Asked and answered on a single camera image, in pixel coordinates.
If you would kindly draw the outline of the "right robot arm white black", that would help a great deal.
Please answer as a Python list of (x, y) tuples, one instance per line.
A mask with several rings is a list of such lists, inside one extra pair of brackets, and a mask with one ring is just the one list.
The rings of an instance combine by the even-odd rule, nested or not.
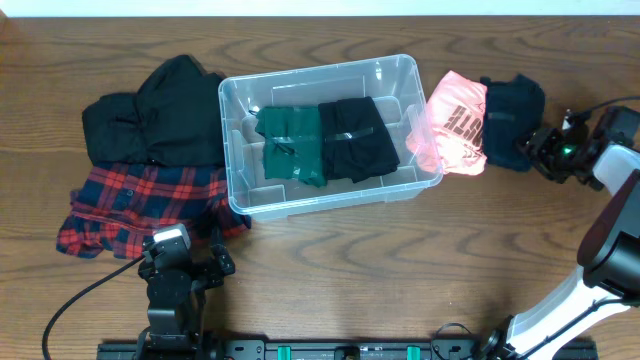
[(598, 322), (639, 305), (639, 152), (610, 142), (593, 175), (612, 198), (584, 236), (577, 267), (533, 308), (507, 318), (481, 359), (551, 359)]

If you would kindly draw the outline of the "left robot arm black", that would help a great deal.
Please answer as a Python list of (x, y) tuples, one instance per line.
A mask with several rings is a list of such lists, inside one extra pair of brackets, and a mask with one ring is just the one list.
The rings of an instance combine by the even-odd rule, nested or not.
[(235, 273), (235, 263), (215, 227), (209, 237), (210, 256), (194, 261), (192, 241), (184, 225), (158, 230), (145, 243), (139, 276), (147, 283), (149, 327), (137, 341), (137, 353), (194, 354), (202, 347), (205, 292), (220, 287)]

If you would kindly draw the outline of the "dark green garment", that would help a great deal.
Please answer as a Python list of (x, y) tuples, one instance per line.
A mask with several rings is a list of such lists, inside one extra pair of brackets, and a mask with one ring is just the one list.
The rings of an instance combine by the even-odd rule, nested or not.
[(264, 107), (255, 131), (264, 137), (266, 179), (297, 180), (317, 188), (327, 185), (323, 172), (323, 139), (317, 107)]

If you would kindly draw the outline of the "pink printed shirt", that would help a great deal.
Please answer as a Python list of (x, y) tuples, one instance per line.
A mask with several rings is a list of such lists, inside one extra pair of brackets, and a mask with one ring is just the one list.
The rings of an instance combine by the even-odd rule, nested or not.
[(439, 81), (419, 116), (432, 131), (435, 147), (427, 145), (423, 134), (412, 131), (407, 149), (425, 172), (438, 167), (445, 174), (481, 174), (487, 156), (483, 152), (483, 125), (487, 87), (450, 70)]

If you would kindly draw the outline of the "black garment with tape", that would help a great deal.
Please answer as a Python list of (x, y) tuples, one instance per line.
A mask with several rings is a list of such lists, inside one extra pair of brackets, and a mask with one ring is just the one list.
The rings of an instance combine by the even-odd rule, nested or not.
[(318, 110), (327, 180), (358, 183), (397, 170), (397, 151), (371, 97), (322, 103)]

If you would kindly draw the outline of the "navy garment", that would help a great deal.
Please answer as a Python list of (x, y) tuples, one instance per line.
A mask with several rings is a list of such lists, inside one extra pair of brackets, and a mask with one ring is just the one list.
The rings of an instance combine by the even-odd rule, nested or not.
[(483, 122), (483, 152), (491, 165), (516, 172), (531, 168), (516, 143), (541, 126), (545, 93), (539, 84), (518, 74), (511, 81), (481, 77), (487, 87)]

